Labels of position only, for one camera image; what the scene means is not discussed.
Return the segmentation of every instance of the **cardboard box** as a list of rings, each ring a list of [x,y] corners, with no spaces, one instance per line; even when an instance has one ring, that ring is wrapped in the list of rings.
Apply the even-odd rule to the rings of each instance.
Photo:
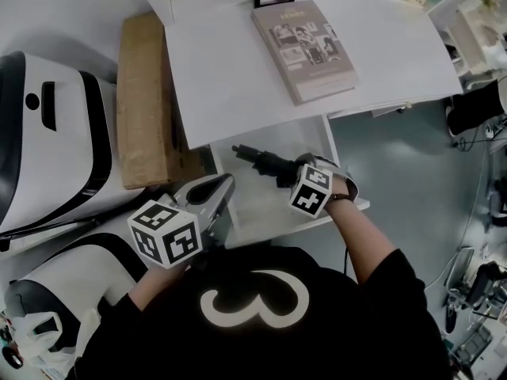
[[[164,26],[154,12],[124,22],[116,118],[125,188],[204,175],[199,152],[189,150],[186,143]]]

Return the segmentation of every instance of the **gray floor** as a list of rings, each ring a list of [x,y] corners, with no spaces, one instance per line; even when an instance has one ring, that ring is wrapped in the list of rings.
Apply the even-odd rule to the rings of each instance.
[[[371,113],[348,116],[331,121],[331,127],[342,166],[355,177],[361,197],[372,203],[366,214],[406,254],[426,284],[442,272],[461,243],[477,193],[478,206],[463,244],[480,249],[485,241],[489,156],[483,143],[468,153],[452,148],[443,102],[379,118]],[[276,244],[299,246],[321,266],[343,270],[345,245],[332,224],[281,238]],[[426,292],[429,310],[441,328],[445,277]],[[460,317],[449,340],[459,342],[469,326],[468,315]]]

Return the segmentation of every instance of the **hand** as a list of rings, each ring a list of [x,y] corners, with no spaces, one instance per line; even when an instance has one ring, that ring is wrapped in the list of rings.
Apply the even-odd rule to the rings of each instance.
[[[347,182],[343,177],[333,177],[333,194],[349,195],[349,188],[347,187]]]

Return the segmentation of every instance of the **book cover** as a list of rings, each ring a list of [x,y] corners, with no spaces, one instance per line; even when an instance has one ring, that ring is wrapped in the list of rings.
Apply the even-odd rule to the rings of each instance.
[[[252,17],[296,105],[358,86],[349,56],[314,2],[261,7]]]

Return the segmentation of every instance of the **desk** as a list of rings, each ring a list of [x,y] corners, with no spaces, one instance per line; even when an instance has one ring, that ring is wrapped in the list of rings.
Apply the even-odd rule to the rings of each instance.
[[[315,2],[349,54],[360,86],[298,107],[250,19],[250,2],[175,17],[166,27],[191,148],[292,120],[462,93],[441,38],[417,7],[394,0]]]
[[[348,92],[294,106],[251,20],[252,0],[149,0],[166,42],[189,146],[210,145],[219,173],[232,173],[228,246],[317,226],[287,207],[288,192],[235,159],[245,144],[294,159],[305,152],[339,163],[328,115],[345,116],[462,93],[429,17],[397,0],[314,0],[360,78]],[[360,209],[369,207],[359,199]]]

